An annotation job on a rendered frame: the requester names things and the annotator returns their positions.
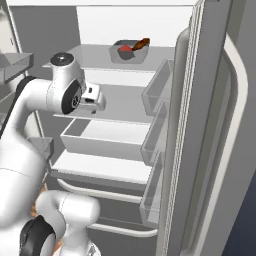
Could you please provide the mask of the brown chicken drumstick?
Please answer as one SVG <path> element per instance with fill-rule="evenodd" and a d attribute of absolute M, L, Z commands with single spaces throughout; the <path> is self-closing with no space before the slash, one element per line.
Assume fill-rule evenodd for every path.
<path fill-rule="evenodd" d="M 140 40 L 139 42 L 137 42 L 132 50 L 133 51 L 137 51 L 137 50 L 140 50 L 142 49 L 144 46 L 147 46 L 148 44 L 150 43 L 150 39 L 149 38 L 143 38 L 142 40 Z"/>

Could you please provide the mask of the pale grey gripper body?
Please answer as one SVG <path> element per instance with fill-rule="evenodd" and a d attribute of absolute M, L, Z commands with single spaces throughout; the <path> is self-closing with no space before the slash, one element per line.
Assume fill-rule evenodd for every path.
<path fill-rule="evenodd" d="M 82 96 L 80 106 L 91 112 L 104 111 L 106 108 L 106 99 L 103 94 L 100 94 L 97 98 L 92 96 Z"/>

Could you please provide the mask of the grey fridge body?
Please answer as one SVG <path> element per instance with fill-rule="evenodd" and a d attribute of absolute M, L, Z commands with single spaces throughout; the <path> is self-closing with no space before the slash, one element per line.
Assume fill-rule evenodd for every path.
<path fill-rule="evenodd" d="M 162 7 L 151 3 L 143 6 L 123 6 L 117 4 L 87 7 L 17 7 L 17 15 L 25 14 L 31 21 L 34 39 L 28 49 L 37 56 L 47 58 L 58 50 L 71 50 L 82 44 L 110 45 L 116 41 L 128 39 L 139 42 L 149 38 L 150 46 L 173 47 L 175 55 L 176 41 L 180 33 L 188 27 L 191 13 L 188 7 Z M 144 87 L 148 85 L 156 71 L 129 71 L 84 69 L 88 81 L 99 85 L 124 85 Z M 64 150 L 61 134 L 73 119 L 64 115 L 41 113 L 43 131 L 54 137 L 55 151 L 51 164 L 56 162 Z M 62 189 L 57 179 L 88 182 L 124 189 L 138 190 L 144 193 L 146 185 L 118 182 L 100 178 L 61 173 L 53 171 L 47 184 L 50 188 Z"/>

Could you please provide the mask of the grey freezer drawer front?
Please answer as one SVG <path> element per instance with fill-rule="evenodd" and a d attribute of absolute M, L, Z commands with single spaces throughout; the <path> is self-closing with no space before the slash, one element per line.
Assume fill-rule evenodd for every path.
<path fill-rule="evenodd" d="M 137 238 L 89 228 L 102 256 L 155 256 L 157 236 Z"/>
<path fill-rule="evenodd" d="M 133 196 L 142 196 L 143 193 L 138 190 L 124 189 L 106 185 L 98 185 L 88 182 L 79 182 L 74 180 L 66 180 L 69 185 L 107 191 L 112 193 L 130 194 Z M 137 203 L 117 201 L 112 199 L 98 198 L 101 206 L 101 215 L 99 223 L 118 226 L 122 228 L 134 229 L 138 231 L 146 231 L 143 226 L 139 205 Z"/>

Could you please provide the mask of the white fridge crisper drawer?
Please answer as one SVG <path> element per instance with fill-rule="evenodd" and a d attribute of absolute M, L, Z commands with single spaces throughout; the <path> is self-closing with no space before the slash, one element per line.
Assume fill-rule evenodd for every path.
<path fill-rule="evenodd" d="M 73 119 L 61 139 L 70 153 L 141 161 L 147 123 Z"/>

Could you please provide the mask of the glass fridge shelf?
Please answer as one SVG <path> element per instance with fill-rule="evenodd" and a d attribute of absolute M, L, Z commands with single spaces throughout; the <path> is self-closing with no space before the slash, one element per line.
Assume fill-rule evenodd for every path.
<path fill-rule="evenodd" d="M 98 119 L 121 121 L 130 123 L 151 123 L 152 116 L 148 116 L 142 102 L 144 87 L 124 85 L 102 85 L 101 90 L 106 98 L 104 111 L 92 114 L 82 104 L 64 118 Z"/>
<path fill-rule="evenodd" d="M 53 164 L 61 173 L 145 185 L 151 167 L 141 161 L 70 153 L 64 150 Z"/>
<path fill-rule="evenodd" d="M 165 59 L 174 58 L 173 47 L 150 46 L 144 61 L 133 64 L 130 61 L 113 63 L 110 57 L 110 45 L 82 44 L 67 52 L 79 63 L 80 67 L 105 70 L 156 71 Z"/>

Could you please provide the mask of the clear fridge door bin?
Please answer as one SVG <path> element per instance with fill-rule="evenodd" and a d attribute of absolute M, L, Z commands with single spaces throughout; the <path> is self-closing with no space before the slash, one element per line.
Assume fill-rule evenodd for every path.
<path fill-rule="evenodd" d="M 33 53 L 0 54 L 0 85 L 4 85 L 26 70 L 34 63 Z"/>
<path fill-rule="evenodd" d="M 155 116 L 160 103 L 170 100 L 172 79 L 173 61 L 165 59 L 141 95 L 148 116 Z"/>
<path fill-rule="evenodd" d="M 157 152 L 148 182 L 139 206 L 142 223 L 144 226 L 157 229 L 159 223 L 164 154 Z"/>
<path fill-rule="evenodd" d="M 142 159 L 147 166 L 153 165 L 158 151 L 165 151 L 167 127 L 168 106 L 162 101 L 141 146 Z"/>
<path fill-rule="evenodd" d="M 28 141 L 49 161 L 54 153 L 52 137 L 29 137 Z"/>

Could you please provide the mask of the grey fridge door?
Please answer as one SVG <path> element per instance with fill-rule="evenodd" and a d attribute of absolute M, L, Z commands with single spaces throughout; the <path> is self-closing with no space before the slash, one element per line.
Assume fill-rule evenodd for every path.
<path fill-rule="evenodd" d="M 6 1 L 0 1 L 0 53 L 19 53 Z M 52 111 L 52 81 L 27 76 L 16 93 L 0 131 L 0 169 L 24 176 L 50 171 L 49 161 L 28 141 L 24 127 L 37 110 Z"/>
<path fill-rule="evenodd" d="M 256 0 L 197 0 L 176 41 L 155 256 L 194 256 L 231 88 L 224 43 L 244 63 L 248 96 L 203 246 L 222 256 L 256 171 Z"/>

